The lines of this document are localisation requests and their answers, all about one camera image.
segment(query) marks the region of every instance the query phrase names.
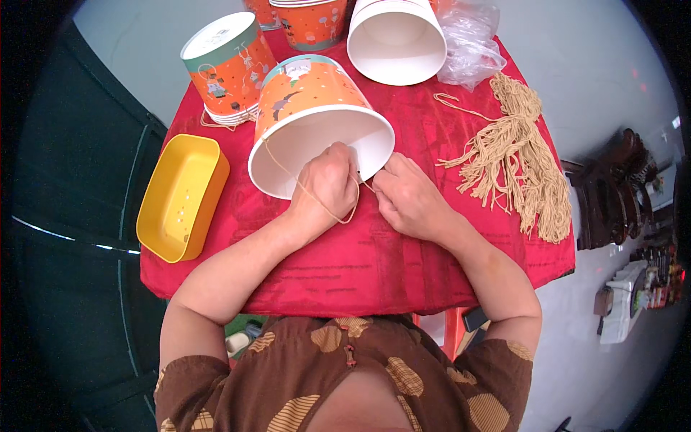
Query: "cartoon bat print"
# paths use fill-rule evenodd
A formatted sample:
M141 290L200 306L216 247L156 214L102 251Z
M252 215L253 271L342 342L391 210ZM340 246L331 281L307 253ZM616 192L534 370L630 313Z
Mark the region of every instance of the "cartoon bat print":
M274 105L271 107L272 110L274 110L274 120L278 122L278 112L283 109L283 107L290 102L290 98L292 96L295 96L298 93L302 93L301 91L296 91L294 93L288 93L283 99L274 102Z

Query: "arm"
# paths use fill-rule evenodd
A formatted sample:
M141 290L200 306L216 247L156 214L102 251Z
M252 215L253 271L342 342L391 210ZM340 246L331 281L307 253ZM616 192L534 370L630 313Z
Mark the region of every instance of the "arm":
M523 270L451 209L412 159L394 153L372 186L379 211L395 230L433 241L455 256L492 321L486 338L520 342L534 354L542 309Z
M342 218L355 205L358 186L349 180L354 174L350 152L338 142L307 163L299 178L312 195ZM166 309L161 368L187 355L227 361L223 326L240 312L274 267L335 223L315 199L296 187L285 213L201 263Z

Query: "yellow plastic tray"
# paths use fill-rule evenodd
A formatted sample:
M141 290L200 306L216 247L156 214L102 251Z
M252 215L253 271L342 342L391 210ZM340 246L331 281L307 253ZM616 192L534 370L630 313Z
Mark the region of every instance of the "yellow plastic tray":
M202 252L230 166L211 138L181 133L163 149L137 217L137 237L168 263Z

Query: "woman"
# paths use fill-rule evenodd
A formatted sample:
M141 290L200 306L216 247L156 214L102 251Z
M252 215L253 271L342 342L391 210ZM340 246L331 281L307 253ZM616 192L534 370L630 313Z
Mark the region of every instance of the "woman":
M343 218L355 167L336 142L300 181ZM542 311L525 273L453 211L411 159L374 178L381 215L462 266L485 339L451 362L400 316L270 319L230 373L223 326L269 272L335 224L297 187L289 209L200 264L173 296L160 339L156 416L164 431L515 431L525 410Z

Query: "bundle of twine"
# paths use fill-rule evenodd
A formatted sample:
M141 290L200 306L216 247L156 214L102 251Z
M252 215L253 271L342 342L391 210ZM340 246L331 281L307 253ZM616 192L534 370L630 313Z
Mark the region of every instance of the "bundle of twine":
M439 159L437 166L463 165L459 172L463 181L456 188L461 194L473 188L471 196L481 198L483 207L491 196L490 209L497 204L508 214L516 210L521 217L520 231L529 236L539 215L538 237L559 243L571 229L571 203L566 179L536 126L542 102L534 90L503 73L494 75L489 84L501 103L502 118L487 118L445 100L458 101L456 97L434 94L442 104L490 122L466 143L463 156ZM498 202L502 196L507 197L506 206Z

